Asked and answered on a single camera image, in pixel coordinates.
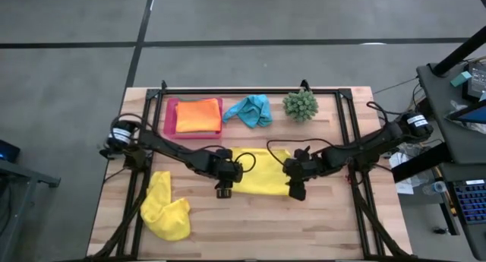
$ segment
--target small potted plant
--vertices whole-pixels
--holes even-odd
[[[283,108],[287,116],[296,122],[311,120],[318,112],[318,106],[312,91],[304,89],[298,93],[289,93],[287,97],[283,98]]]

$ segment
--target blue cloth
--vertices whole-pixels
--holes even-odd
[[[238,115],[249,128],[255,128],[257,125],[265,127],[272,123],[267,95],[247,96],[228,109],[222,116],[222,121],[226,123],[234,115]]]

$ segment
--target wooden tabletop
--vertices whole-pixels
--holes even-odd
[[[373,100],[370,87],[351,87],[362,135],[380,127],[377,113],[365,103]],[[142,114],[147,88],[129,88],[121,113]],[[166,99],[160,116],[162,132]],[[193,95],[184,98],[206,98]],[[245,96],[220,95],[223,111]],[[238,118],[223,125],[219,140],[175,140],[189,148],[211,144],[224,147],[265,147],[269,139],[305,139],[320,137],[334,144],[342,144],[334,95],[316,95],[319,113],[311,122],[298,124],[286,117],[282,108],[283,95],[269,95],[273,117],[266,128],[248,128]],[[150,117],[153,117],[154,104]],[[349,132],[352,132],[346,110]],[[311,151],[324,147],[321,142],[308,144],[275,144],[290,153],[311,145]],[[122,168],[122,160],[111,161],[106,175]],[[233,192],[231,199],[216,199],[216,181],[195,175],[173,159],[155,155],[153,172],[170,171],[172,200],[186,197],[191,205],[191,235],[181,241],[164,241],[149,229],[143,228],[139,259],[353,259],[362,258],[351,188],[346,181],[348,170],[306,183],[307,198],[297,201],[290,197],[275,197]],[[375,169],[370,172],[378,217],[399,246],[411,253],[409,237],[402,210],[390,172]],[[103,186],[88,254],[96,253],[109,239],[122,220],[130,179],[129,171],[111,178]],[[367,221],[371,250],[374,240]],[[131,246],[129,230],[127,250]]]

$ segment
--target folded orange towel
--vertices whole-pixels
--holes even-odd
[[[177,104],[178,133],[196,131],[221,131],[221,112],[217,99],[179,102]]]

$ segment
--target yellow towel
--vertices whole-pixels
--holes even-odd
[[[178,133],[196,131],[221,131],[221,112],[217,99],[179,102],[177,104]]]
[[[278,163],[267,149],[258,148],[232,148],[233,160],[242,153],[253,153],[257,158],[255,167],[243,174],[239,183],[233,184],[233,191],[249,194],[273,194],[289,195],[288,177],[282,171],[282,165]],[[282,162],[290,157],[287,150],[272,150],[273,154]],[[245,155],[238,159],[243,165],[243,170],[248,170],[253,165],[253,158]]]
[[[140,214],[147,227],[167,241],[186,238],[191,233],[189,203],[181,198],[171,203],[170,172],[155,172]]]

